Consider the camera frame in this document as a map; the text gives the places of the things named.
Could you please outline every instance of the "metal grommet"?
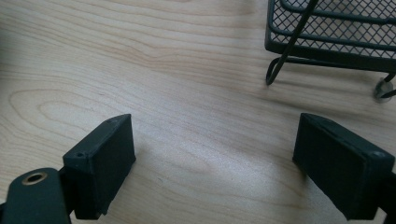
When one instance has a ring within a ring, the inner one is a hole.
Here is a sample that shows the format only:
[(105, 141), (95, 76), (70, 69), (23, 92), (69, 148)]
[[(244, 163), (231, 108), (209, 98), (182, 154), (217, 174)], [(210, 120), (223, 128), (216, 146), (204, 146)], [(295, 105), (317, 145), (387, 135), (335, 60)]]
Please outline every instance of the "metal grommet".
[(22, 180), (22, 184), (29, 186), (29, 185), (34, 185), (36, 183), (41, 182), (42, 180), (44, 180), (45, 178), (47, 178), (47, 174), (44, 172), (38, 172), (38, 173), (33, 173), (31, 175), (26, 176), (23, 180)]

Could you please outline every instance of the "black bracket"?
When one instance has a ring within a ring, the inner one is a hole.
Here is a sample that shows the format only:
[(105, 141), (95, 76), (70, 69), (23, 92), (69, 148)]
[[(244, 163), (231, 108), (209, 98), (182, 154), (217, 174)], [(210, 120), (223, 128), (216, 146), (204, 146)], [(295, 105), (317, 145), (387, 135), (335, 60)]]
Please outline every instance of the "black bracket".
[(19, 176), (0, 205), (1, 224), (69, 224), (98, 219), (135, 162), (131, 115), (108, 119), (64, 154), (58, 172), (42, 168)]
[(302, 114), (293, 160), (346, 219), (374, 219), (378, 207), (396, 223), (395, 158), (336, 122)]

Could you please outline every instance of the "wooden table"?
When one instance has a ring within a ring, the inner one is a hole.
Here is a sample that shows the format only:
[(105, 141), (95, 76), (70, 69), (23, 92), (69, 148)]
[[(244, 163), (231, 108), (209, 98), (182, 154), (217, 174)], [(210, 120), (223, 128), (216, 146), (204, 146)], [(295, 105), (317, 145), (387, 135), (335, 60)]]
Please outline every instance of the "wooden table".
[(74, 223), (347, 223), (291, 161), (300, 113), (396, 155), (396, 102), (374, 101), (372, 72), (288, 64), (266, 87), (266, 5), (1, 0), (0, 203), (130, 113), (132, 172), (105, 217)]

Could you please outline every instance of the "black rubber block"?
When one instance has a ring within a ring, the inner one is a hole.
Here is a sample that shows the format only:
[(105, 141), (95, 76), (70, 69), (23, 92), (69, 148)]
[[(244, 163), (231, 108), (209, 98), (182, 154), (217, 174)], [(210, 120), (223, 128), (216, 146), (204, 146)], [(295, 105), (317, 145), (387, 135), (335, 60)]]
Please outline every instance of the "black rubber block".
[(373, 219), (395, 158), (330, 119), (302, 114), (293, 160), (346, 219)]

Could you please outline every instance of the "wood grain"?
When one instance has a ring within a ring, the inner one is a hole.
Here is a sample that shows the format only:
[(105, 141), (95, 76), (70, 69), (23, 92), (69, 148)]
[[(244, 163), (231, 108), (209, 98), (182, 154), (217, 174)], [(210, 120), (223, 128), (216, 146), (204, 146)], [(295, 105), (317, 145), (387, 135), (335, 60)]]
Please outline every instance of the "wood grain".
[(372, 99), (372, 72), (287, 64), (266, 87), (266, 5), (0, 0), (0, 203), (130, 113), (132, 172), (107, 216), (74, 223), (347, 223), (291, 161), (300, 113), (395, 155), (396, 103)]

